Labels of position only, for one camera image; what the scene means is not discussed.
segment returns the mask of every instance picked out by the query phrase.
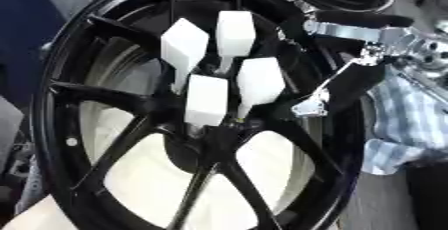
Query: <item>plaid cloth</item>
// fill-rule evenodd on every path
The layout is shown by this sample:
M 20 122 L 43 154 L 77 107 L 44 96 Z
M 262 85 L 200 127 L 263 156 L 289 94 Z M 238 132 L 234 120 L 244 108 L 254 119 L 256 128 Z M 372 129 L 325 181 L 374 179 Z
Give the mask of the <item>plaid cloth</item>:
M 448 158 L 448 113 L 393 67 L 369 91 L 375 106 L 374 138 L 365 144 L 364 172 L 395 173 L 411 162 Z

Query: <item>foam cube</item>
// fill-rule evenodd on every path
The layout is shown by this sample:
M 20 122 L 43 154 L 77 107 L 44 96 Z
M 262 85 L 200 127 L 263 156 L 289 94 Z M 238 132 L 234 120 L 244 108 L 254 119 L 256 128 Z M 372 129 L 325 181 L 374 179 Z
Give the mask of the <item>foam cube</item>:
M 179 19 L 161 37 L 161 57 L 176 69 L 173 85 L 180 92 L 188 74 L 205 56 L 209 35 L 186 20 Z
M 191 75 L 185 122 L 196 127 L 219 126 L 227 114 L 227 92 L 225 79 Z
M 280 65 L 274 57 L 246 59 L 237 83 L 242 100 L 239 118 L 245 118 L 254 105 L 274 102 L 285 88 Z
M 256 38 L 252 13 L 221 11 L 216 26 L 218 54 L 222 58 L 219 72 L 227 72 L 234 57 L 247 56 Z

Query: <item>wheel rim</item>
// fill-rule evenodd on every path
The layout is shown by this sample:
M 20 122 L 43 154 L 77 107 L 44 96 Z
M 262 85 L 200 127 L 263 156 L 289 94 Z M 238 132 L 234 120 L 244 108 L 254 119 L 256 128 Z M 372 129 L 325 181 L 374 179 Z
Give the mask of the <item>wheel rim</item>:
M 141 45 L 142 48 L 149 46 L 149 57 L 157 56 L 157 38 L 155 37 L 168 28 L 169 24 L 176 18 L 175 14 L 168 13 L 168 20 L 164 27 L 159 26 L 155 30 L 149 30 L 152 32 L 152 35 L 144 32 L 129 31 L 126 28 L 122 28 L 120 23 L 124 23 L 125 25 L 135 24 L 136 19 L 139 19 L 138 16 L 147 14 L 148 10 L 149 12 L 153 12 L 153 14 L 161 11 L 170 12 L 170 10 L 173 10 L 172 3 L 176 1 L 97 0 L 63 29 L 55 40 L 52 50 L 49 52 L 42 85 L 34 101 L 33 134 L 38 146 L 39 162 L 47 173 L 47 179 L 52 187 L 52 194 L 55 196 L 61 208 L 79 228 L 162 229 L 130 212 L 110 192 L 104 190 L 104 188 L 94 191 L 91 190 L 92 187 L 98 184 L 101 185 L 101 183 L 89 181 L 96 182 L 96 184 L 89 183 L 88 185 L 84 185 L 82 181 L 80 182 L 81 179 L 86 179 L 87 172 L 93 172 L 89 169 L 90 162 L 86 155 L 87 152 L 82 148 L 83 146 L 61 147 L 56 144 L 65 143 L 73 137 L 75 137 L 76 142 L 82 142 L 82 138 L 80 138 L 81 127 L 79 121 L 76 120 L 79 115 L 79 107 L 74 106 L 77 104 L 76 102 L 95 100 L 107 104 L 112 103 L 117 108 L 132 111 L 136 114 L 147 110 L 148 104 L 141 101 L 142 99 L 146 99 L 146 97 L 123 97 L 125 94 L 119 92 L 110 93 L 103 89 L 90 89 L 86 86 L 70 85 L 67 83 L 88 84 L 89 71 L 86 71 L 86 69 L 91 69 L 92 66 L 95 66 L 93 62 L 95 57 L 89 57 L 89 55 L 98 54 L 111 36 L 126 37 L 131 42 Z M 256 25 L 260 27 L 259 31 L 262 33 L 269 32 L 269 30 L 276 28 L 276 25 L 286 20 L 288 16 L 298 13 L 297 9 L 283 0 L 215 1 L 224 1 L 227 3 L 227 7 L 230 8 L 245 8 L 251 10 L 256 16 Z M 210 26 L 213 27 L 214 24 L 213 21 L 199 20 L 198 22 L 208 23 L 207 21 L 211 25 L 207 27 L 199 24 L 199 26 L 210 31 Z M 86 60 L 82 60 L 81 62 L 79 60 L 76 61 L 80 57 Z M 322 166 L 321 171 L 317 170 L 298 199 L 280 213 L 276 219 L 272 218 L 272 213 L 269 210 L 266 210 L 266 205 L 262 202 L 262 199 L 260 200 L 260 197 L 256 197 L 255 195 L 255 197 L 250 198 L 252 201 L 249 203 L 251 203 L 259 217 L 260 225 L 258 227 L 260 229 L 274 229 L 272 226 L 277 227 L 277 224 L 273 223 L 275 220 L 279 221 L 286 229 L 289 229 L 289 227 L 311 229 L 331 223 L 335 216 L 338 215 L 346 203 L 344 200 L 347 199 L 356 181 L 360 168 L 359 158 L 362 156 L 362 146 L 360 146 L 359 142 L 362 142 L 363 132 L 359 129 L 359 122 L 362 120 L 359 105 L 354 105 L 350 110 L 350 114 L 342 112 L 335 115 L 332 119 L 333 122 L 340 120 L 346 121 L 347 126 L 353 127 L 354 129 L 348 135 L 342 133 L 345 133 L 346 130 L 341 129 L 341 127 L 336 126 L 333 128 L 334 133 L 336 133 L 334 135 L 334 141 L 338 144 L 345 143 L 344 149 L 333 150 L 334 146 L 330 146 L 327 149 L 328 153 L 323 153 L 318 147 L 312 145 L 305 146 L 305 149 L 301 147 L 301 149 L 308 153 L 316 165 L 319 165 L 319 167 Z M 163 111 L 159 117 L 171 117 L 171 114 Z M 143 124 L 147 120 L 148 117 L 145 116 L 136 117 L 131 125 L 137 129 L 139 127 L 147 127 Z M 289 136 L 290 133 L 284 130 L 292 130 L 291 126 L 285 125 L 283 126 L 284 128 L 278 129 L 277 125 L 282 124 L 284 123 L 274 122 L 274 124 L 270 124 L 269 128 L 275 129 L 280 134 L 283 132 L 285 134 L 284 136 Z M 133 136 L 134 141 L 141 138 L 140 133 L 130 128 L 128 130 L 128 134 Z M 170 130 L 170 128 L 164 128 L 163 126 L 157 127 L 157 132 L 162 132 L 167 135 L 171 134 Z M 303 132 L 301 135 L 299 135 L 298 139 L 309 139 L 306 133 Z M 126 152 L 125 150 L 122 150 L 120 154 L 124 154 Z M 340 172 L 327 174 L 329 172 L 328 169 L 334 168 L 334 165 L 329 165 L 328 158 L 325 156 L 331 156 L 330 161 L 337 163 L 339 165 L 338 169 L 343 171 L 343 174 L 340 174 Z M 98 167 L 102 168 L 102 170 L 95 171 L 101 172 L 98 179 L 103 180 L 109 166 L 111 165 Z M 247 181 L 247 179 L 244 179 L 244 174 L 240 174 L 241 170 L 238 168 L 238 164 L 226 164 L 222 170 L 227 171 L 226 174 L 230 174 L 231 178 L 233 176 L 236 182 Z M 247 186 L 250 189 L 250 185 L 242 184 L 239 188 L 240 192 L 248 192 L 247 195 L 251 196 L 252 192 L 244 188 Z M 317 204 L 316 207 L 307 211 L 306 207 L 309 207 L 313 203 Z

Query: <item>gray surface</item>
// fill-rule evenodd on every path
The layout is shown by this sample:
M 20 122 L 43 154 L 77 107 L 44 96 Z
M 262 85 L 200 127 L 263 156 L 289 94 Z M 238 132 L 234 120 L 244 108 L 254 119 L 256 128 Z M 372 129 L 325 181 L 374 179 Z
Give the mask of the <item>gray surface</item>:
M 417 230 L 405 173 L 361 174 L 339 226 L 343 230 Z

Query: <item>black wheel rim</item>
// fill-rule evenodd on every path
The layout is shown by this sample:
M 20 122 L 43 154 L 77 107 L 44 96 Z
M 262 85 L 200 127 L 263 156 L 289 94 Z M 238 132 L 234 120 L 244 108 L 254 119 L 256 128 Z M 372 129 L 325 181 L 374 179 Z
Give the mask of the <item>black wheel rim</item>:
M 176 117 L 181 115 L 177 113 L 176 103 L 171 103 L 175 100 L 171 100 L 170 96 L 165 97 L 165 93 L 161 92 L 157 101 L 167 99 L 172 107 L 169 110 L 153 111 L 155 100 L 149 100 L 146 96 L 113 92 L 76 83 L 85 82 L 87 69 L 94 63 L 92 62 L 94 57 L 88 60 L 88 55 L 97 54 L 104 46 L 105 40 L 112 36 L 124 37 L 147 49 L 148 53 L 157 55 L 157 37 L 177 17 L 176 1 L 96 0 L 66 25 L 48 54 L 42 83 L 33 103 L 32 131 L 38 148 L 39 163 L 50 183 L 52 194 L 80 229 L 162 229 L 126 209 L 98 180 L 104 178 L 105 172 L 118 159 L 117 156 L 124 154 L 142 138 L 142 135 L 157 132 L 175 136 L 172 132 L 173 126 L 163 120 L 176 121 Z M 248 9 L 259 16 L 261 22 L 264 20 L 268 24 L 278 25 L 289 16 L 300 14 L 298 9 L 284 0 L 216 1 L 228 3 L 229 8 Z M 152 33 L 137 27 L 129 27 L 136 16 L 144 10 L 145 7 L 142 5 L 149 7 L 152 12 L 168 11 L 166 26 L 158 27 L 157 30 L 152 30 Z M 199 26 L 210 31 L 207 26 L 201 24 Z M 317 51 L 313 53 L 316 60 L 323 58 Z M 136 115 L 116 140 L 120 145 L 112 145 L 117 150 L 106 152 L 103 159 L 93 167 L 81 145 L 74 147 L 60 145 L 69 137 L 80 136 L 79 122 L 76 120 L 79 111 L 77 103 L 84 100 L 106 103 Z M 305 144 L 300 145 L 300 148 L 318 167 L 314 177 L 297 200 L 277 217 L 273 216 L 235 160 L 229 157 L 230 159 L 224 161 L 222 155 L 213 157 L 211 153 L 211 157 L 203 158 L 203 163 L 194 175 L 190 195 L 185 197 L 181 205 L 184 209 L 179 210 L 170 229 L 180 229 L 186 216 L 185 212 L 188 212 L 191 201 L 194 201 L 192 198 L 199 194 L 202 180 L 213 171 L 220 171 L 226 175 L 243 194 L 258 217 L 257 229 L 320 229 L 328 226 L 347 203 L 360 170 L 363 152 L 360 105 L 355 104 L 346 111 L 333 115 L 331 122 L 334 123 L 331 128 L 332 135 L 325 149 L 316 146 L 309 136 L 297 127 L 298 125 L 277 120 L 268 121 L 264 125 L 265 129 L 284 134 L 291 141 L 296 141 L 295 143 L 300 141 L 301 144 Z M 336 124 L 338 122 L 344 122 L 344 126 Z M 238 136 L 236 141 L 242 144 L 261 130 L 262 128 L 255 128 L 246 136 Z

